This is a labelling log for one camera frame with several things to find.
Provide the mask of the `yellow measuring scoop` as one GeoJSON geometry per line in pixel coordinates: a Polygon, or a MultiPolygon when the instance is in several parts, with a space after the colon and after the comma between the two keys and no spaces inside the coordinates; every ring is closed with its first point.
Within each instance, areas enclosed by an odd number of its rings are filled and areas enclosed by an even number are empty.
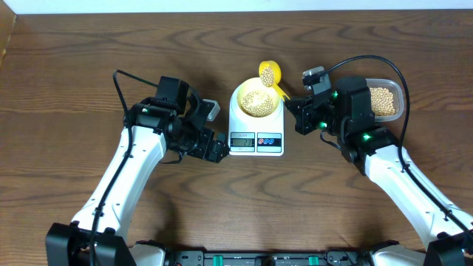
{"type": "Polygon", "coordinates": [[[280,88],[279,82],[282,79],[282,72],[275,61],[263,61],[259,65],[259,78],[263,85],[274,89],[282,100],[289,100],[287,93],[280,88]]]}

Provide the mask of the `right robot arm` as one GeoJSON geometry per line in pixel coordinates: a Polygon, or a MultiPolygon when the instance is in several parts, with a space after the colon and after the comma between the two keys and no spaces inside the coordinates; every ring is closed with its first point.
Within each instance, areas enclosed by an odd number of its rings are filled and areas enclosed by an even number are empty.
{"type": "Polygon", "coordinates": [[[467,265],[472,261],[472,215],[462,211],[414,164],[400,140],[375,122],[370,86],[378,79],[341,78],[335,86],[312,85],[313,94],[285,101],[295,129],[336,137],[345,160],[377,184],[421,238],[418,252],[382,242],[360,253],[358,265],[467,265]]]}

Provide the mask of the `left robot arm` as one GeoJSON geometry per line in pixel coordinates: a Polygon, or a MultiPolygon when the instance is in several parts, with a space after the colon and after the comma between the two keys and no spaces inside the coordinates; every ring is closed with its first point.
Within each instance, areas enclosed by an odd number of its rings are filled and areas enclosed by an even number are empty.
{"type": "Polygon", "coordinates": [[[225,134],[205,127],[220,111],[185,81],[163,76],[156,94],[124,109],[119,146],[97,188],[68,225],[54,223],[45,244],[48,265],[164,265],[152,241],[126,244],[135,207],[167,151],[219,163],[225,134]]]}

